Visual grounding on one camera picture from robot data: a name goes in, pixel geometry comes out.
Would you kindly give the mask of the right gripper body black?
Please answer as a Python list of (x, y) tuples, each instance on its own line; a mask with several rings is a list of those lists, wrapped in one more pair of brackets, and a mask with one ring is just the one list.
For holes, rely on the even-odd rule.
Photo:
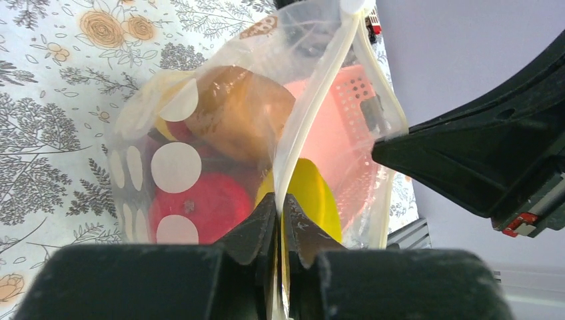
[(564, 228), (564, 170), (553, 169), (543, 175), (525, 201), (505, 218), (492, 221), (493, 229), (509, 237), (535, 238), (549, 229)]

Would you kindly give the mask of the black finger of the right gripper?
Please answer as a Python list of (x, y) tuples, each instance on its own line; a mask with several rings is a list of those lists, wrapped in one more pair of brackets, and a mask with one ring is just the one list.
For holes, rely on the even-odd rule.
[(469, 212), (500, 219), (530, 196), (546, 160), (564, 148), (564, 36), (483, 96), (379, 139), (375, 162)]

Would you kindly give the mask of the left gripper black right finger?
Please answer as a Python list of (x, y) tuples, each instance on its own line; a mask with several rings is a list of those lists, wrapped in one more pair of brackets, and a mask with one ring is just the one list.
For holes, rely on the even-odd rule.
[(452, 249), (347, 249), (287, 195), (294, 319), (512, 319), (492, 271)]

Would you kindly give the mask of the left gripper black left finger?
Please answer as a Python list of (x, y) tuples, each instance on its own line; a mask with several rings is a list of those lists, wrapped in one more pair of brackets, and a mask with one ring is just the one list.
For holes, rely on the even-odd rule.
[(16, 319), (267, 319), (275, 197), (212, 245), (70, 245)]

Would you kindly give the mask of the red apple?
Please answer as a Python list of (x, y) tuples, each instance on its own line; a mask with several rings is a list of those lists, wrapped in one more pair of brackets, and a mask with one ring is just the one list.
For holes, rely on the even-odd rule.
[(229, 175), (204, 173), (186, 191), (156, 189), (149, 209), (157, 243), (211, 244), (251, 213), (245, 188)]

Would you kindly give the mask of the yellow green mango slice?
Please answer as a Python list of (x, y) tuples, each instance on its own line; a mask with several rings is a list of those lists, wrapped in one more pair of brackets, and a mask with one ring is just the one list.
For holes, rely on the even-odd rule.
[[(267, 193), (275, 191), (273, 173), (251, 169), (248, 173), (248, 192), (257, 206)], [(315, 222), (335, 241), (342, 241), (338, 207), (332, 191), (320, 174), (318, 167), (307, 158), (298, 159), (286, 190), (297, 200), (306, 216)]]

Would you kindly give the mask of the brown potato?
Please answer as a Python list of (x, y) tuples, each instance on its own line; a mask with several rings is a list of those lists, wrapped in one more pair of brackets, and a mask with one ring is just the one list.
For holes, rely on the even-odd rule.
[(249, 165), (269, 165), (294, 104), (283, 85), (242, 67), (214, 67), (197, 79), (199, 102), (185, 119), (192, 134)]

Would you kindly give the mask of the clear zip top bag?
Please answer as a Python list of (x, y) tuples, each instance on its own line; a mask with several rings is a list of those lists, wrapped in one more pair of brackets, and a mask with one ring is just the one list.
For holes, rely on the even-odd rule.
[(408, 127), (375, 20), (372, 1), (299, 1), (151, 77), (109, 135), (123, 241), (211, 244), (273, 193), (345, 247), (383, 248), (393, 174), (372, 147)]

